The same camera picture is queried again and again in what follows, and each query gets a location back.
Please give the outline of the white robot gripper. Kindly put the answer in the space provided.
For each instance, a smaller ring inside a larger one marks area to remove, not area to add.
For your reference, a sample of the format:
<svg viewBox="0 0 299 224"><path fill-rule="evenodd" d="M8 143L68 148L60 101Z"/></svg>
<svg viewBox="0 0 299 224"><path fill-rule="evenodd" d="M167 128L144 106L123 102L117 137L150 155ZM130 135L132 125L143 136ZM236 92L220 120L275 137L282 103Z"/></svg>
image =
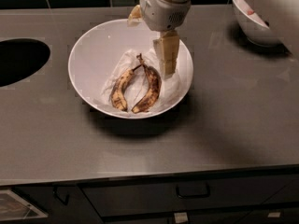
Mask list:
<svg viewBox="0 0 299 224"><path fill-rule="evenodd" d="M170 78L176 72L179 35L175 29L184 22L190 7L191 0L139 0L128 16L129 27L137 26L143 18L151 31L160 32L153 48L163 78Z"/></svg>

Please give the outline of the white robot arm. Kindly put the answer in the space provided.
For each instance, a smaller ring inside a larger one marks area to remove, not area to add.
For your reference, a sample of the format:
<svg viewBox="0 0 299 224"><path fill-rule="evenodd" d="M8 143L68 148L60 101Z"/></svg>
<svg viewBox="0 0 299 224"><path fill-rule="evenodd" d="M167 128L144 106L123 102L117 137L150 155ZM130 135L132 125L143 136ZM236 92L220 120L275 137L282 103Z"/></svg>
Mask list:
<svg viewBox="0 0 299 224"><path fill-rule="evenodd" d="M243 14L258 17L276 38L293 54L299 53L299 0L242 0ZM175 73L178 57L178 32L191 7L191 0L139 0L127 20L130 26L144 22L160 34L154 42L162 74Z"/></svg>

